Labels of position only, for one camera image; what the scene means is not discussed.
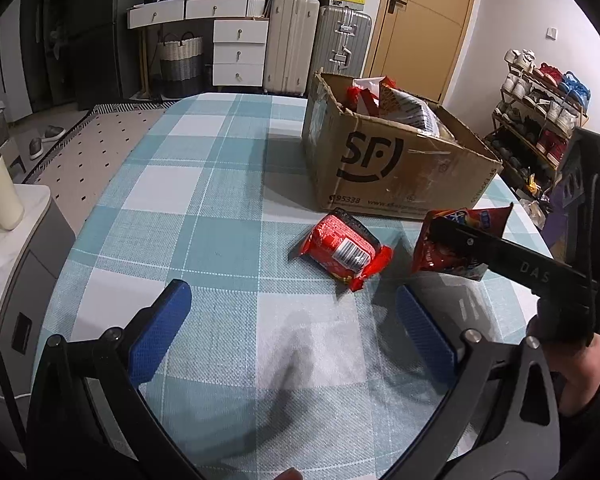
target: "blue sneaker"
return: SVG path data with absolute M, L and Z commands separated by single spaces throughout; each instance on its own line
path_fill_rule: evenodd
M 569 97 L 574 98 L 580 104 L 584 113 L 587 112 L 589 101 L 591 100 L 591 90 L 584 86 L 573 75 L 573 72 L 567 72 L 562 76 L 562 82 L 558 85 L 558 89 L 569 95 Z

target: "wooden door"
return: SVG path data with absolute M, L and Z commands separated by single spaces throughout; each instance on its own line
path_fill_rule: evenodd
M 371 75 L 387 75 L 404 90 L 441 100 L 458 58 L 472 3 L 383 0 Z

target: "silver suitcase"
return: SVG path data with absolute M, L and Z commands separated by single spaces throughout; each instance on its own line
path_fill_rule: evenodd
M 347 7 L 320 7 L 311 74 L 360 77 L 371 35 L 371 17 Z
M 266 91 L 304 93 L 319 7 L 318 0 L 273 0 L 264 59 Z

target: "cream tumbler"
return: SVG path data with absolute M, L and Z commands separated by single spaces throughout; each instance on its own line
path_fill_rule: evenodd
M 0 154 L 0 226 L 11 231 L 23 216 L 24 206 L 16 194 L 16 188 Z

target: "black refrigerator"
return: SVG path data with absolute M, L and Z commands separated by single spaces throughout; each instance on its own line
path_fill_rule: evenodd
M 119 103 L 141 87 L 138 31 L 126 11 L 143 0 L 69 0 L 68 46 L 81 109 Z

